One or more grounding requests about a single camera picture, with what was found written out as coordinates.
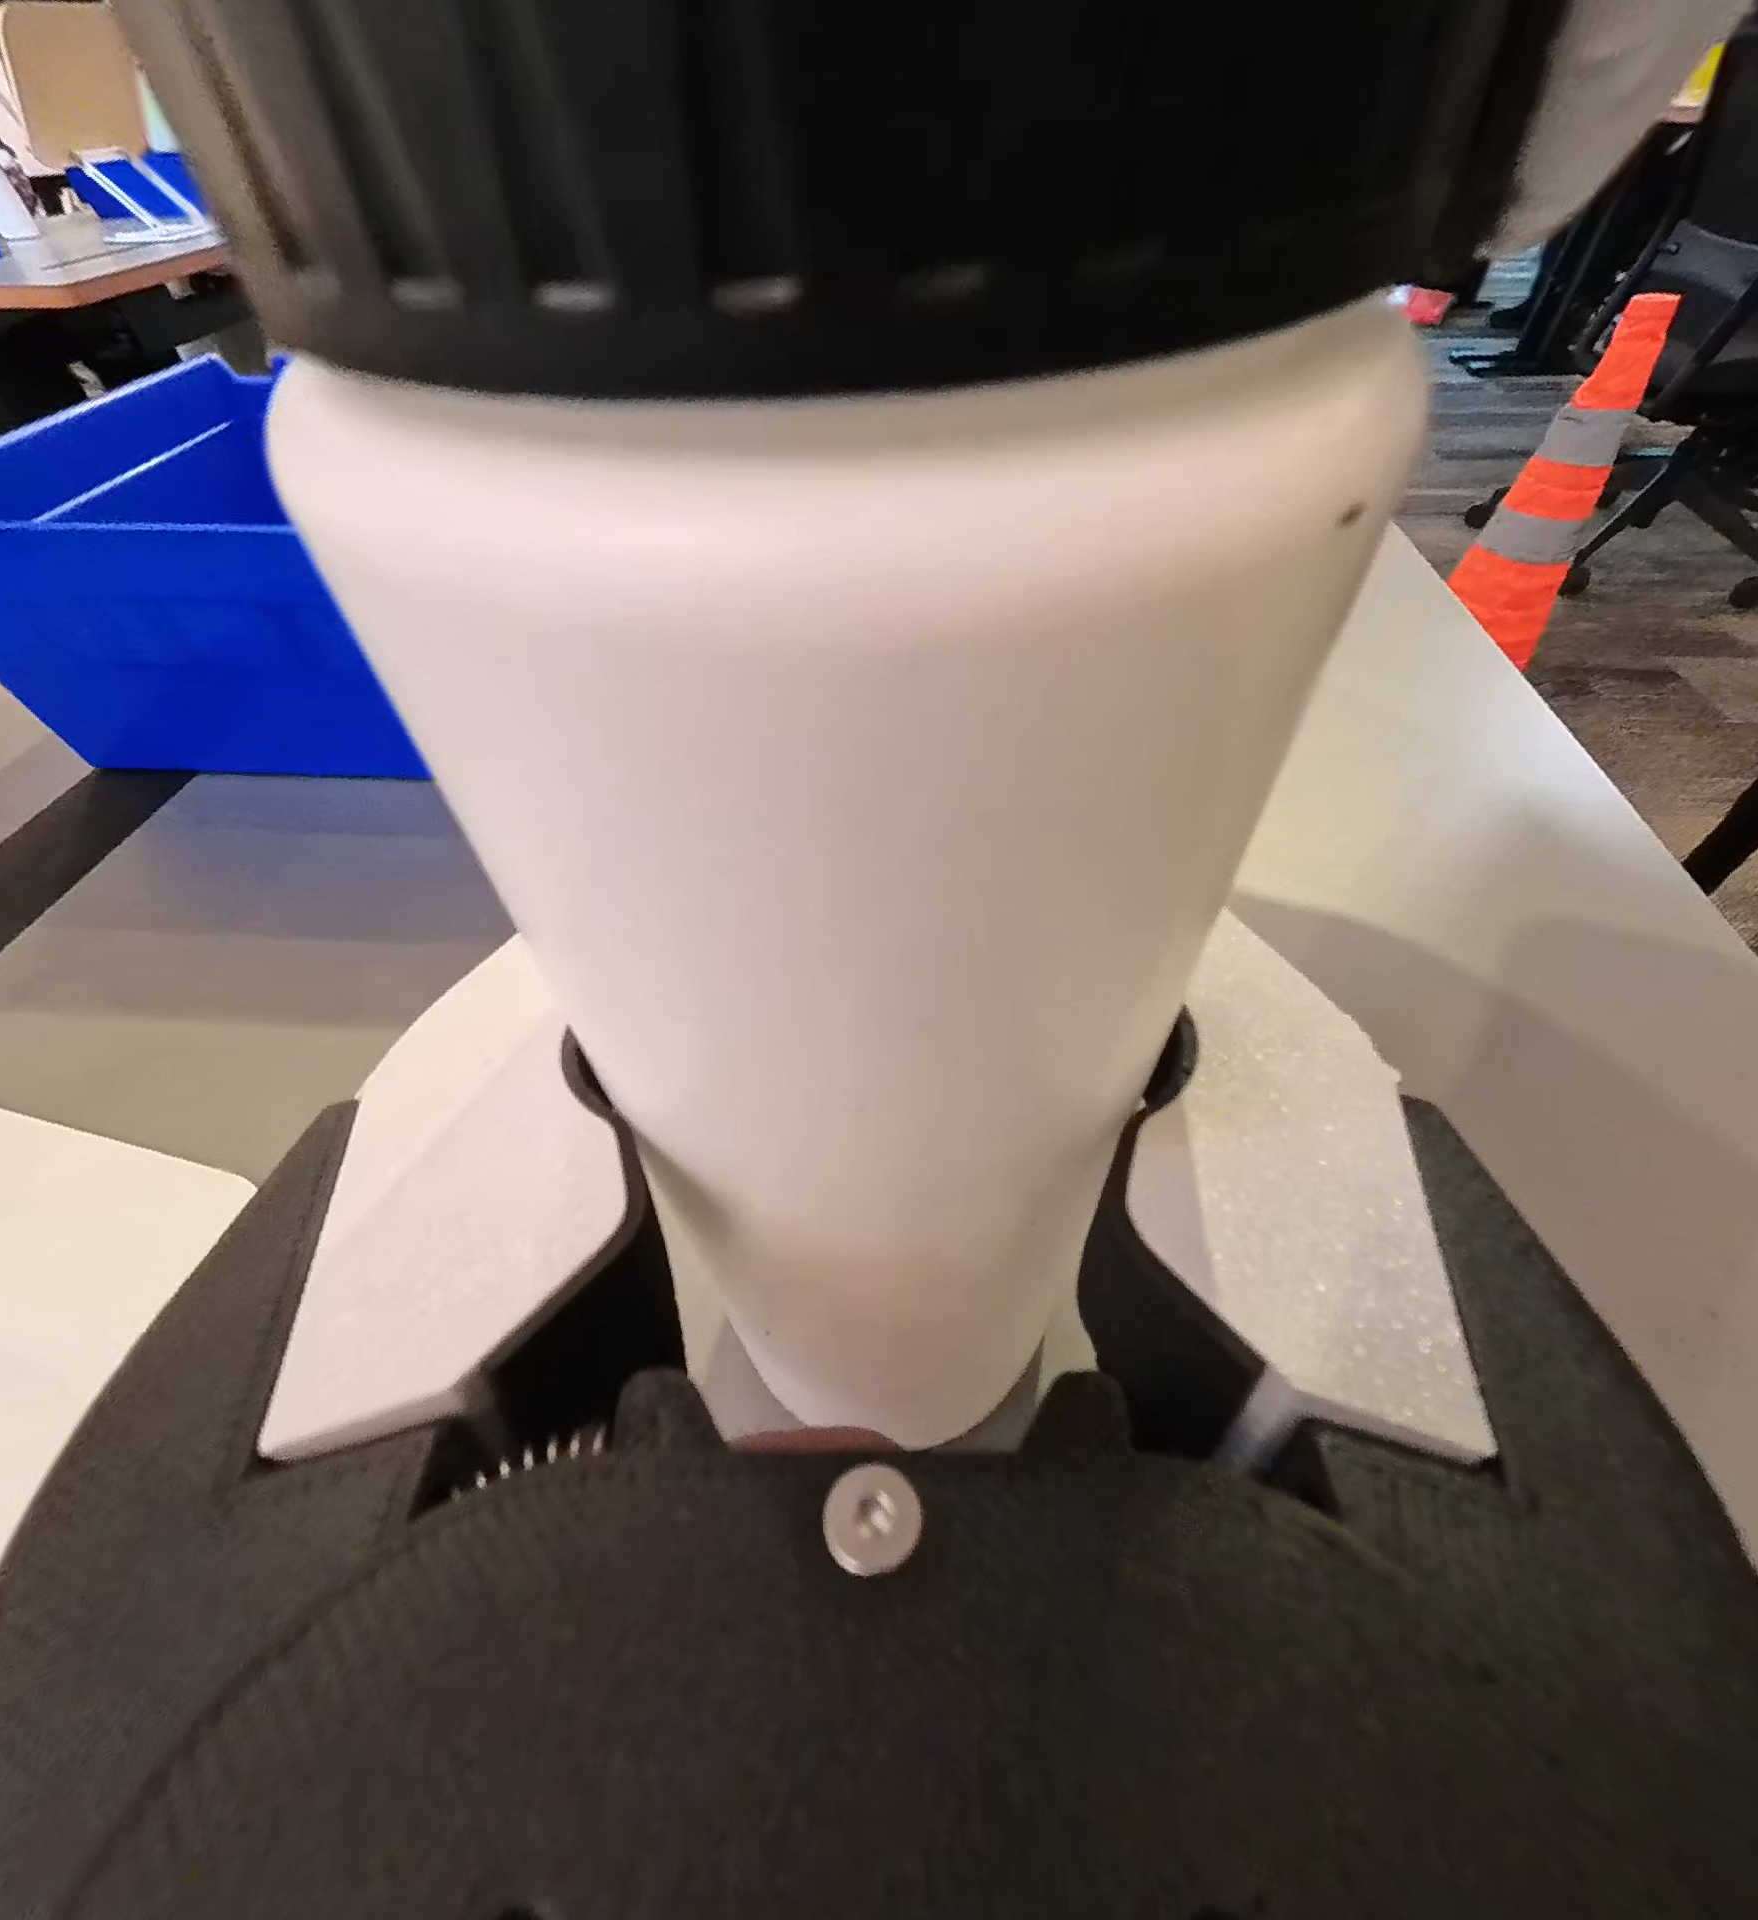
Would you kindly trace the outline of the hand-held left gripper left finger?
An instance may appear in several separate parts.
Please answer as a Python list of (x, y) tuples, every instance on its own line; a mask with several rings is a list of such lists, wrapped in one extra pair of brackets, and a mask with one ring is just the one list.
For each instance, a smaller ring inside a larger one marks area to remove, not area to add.
[(447, 1420), (490, 1425), (490, 1368), (645, 1202), (624, 1115), (534, 953), (506, 939), (357, 1093), (257, 1452), (312, 1461)]

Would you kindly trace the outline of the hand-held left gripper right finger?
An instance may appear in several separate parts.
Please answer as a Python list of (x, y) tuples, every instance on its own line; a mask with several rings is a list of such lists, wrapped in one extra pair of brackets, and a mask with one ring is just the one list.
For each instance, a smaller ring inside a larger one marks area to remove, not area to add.
[(1399, 1079), (1246, 924), (1213, 924), (1114, 1154), (1079, 1319), (1147, 1452), (1258, 1476), (1307, 1423), (1496, 1452)]

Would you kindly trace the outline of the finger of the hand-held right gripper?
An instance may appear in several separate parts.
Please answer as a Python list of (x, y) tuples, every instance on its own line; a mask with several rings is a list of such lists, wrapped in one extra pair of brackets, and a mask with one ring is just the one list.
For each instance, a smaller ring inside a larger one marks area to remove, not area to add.
[(1496, 256), (1531, 250), (1576, 215), (1746, 8), (1746, 2), (1567, 3), (1496, 223)]

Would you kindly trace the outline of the white bottle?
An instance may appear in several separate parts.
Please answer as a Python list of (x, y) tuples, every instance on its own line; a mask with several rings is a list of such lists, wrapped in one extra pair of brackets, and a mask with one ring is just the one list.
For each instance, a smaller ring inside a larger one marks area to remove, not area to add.
[(1424, 415), (1385, 292), (924, 395), (278, 373), (278, 497), (804, 1425), (929, 1448), (1034, 1359)]

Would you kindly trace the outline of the black bottle lid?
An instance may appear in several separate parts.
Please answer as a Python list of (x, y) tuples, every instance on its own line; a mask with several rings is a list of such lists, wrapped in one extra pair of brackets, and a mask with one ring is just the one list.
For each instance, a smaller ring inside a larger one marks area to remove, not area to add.
[(1490, 235), (1567, 3), (114, 3), (272, 341), (588, 401), (1220, 348)]

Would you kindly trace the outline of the black office chair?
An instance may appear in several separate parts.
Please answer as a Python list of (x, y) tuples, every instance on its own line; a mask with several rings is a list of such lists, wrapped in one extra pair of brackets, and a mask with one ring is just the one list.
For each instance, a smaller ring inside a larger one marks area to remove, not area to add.
[(1576, 551), (1560, 597), (1582, 594), (1592, 557), (1677, 503), (1754, 563), (1728, 602), (1758, 607), (1758, 6), (1733, 31), (1685, 145), (1679, 201), (1632, 273), (1603, 307), (1617, 318), (1640, 292), (1679, 308), (1640, 401), (1648, 423), (1685, 437), (1657, 471)]

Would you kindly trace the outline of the orange traffic cone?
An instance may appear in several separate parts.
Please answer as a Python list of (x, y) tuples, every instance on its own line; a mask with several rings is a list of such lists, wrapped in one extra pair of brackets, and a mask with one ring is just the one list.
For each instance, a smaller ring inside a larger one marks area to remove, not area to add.
[(1526, 668), (1570, 581), (1627, 420), (1643, 400), (1681, 307), (1677, 292), (1637, 292), (1611, 324), (1592, 372), (1548, 423), (1446, 585), (1492, 645)]

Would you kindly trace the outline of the wooden top desk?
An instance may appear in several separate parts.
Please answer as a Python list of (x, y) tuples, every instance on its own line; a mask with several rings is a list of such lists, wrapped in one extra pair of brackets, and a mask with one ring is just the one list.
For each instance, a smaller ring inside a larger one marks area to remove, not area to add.
[(60, 258), (0, 256), (0, 434), (164, 372), (253, 310), (216, 237), (132, 243), (112, 227)]

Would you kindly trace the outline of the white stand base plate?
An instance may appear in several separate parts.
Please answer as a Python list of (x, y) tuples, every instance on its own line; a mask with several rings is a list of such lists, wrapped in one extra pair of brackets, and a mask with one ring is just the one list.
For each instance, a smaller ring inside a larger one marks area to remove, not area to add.
[(0, 1560), (86, 1409), (253, 1192), (0, 1108)]

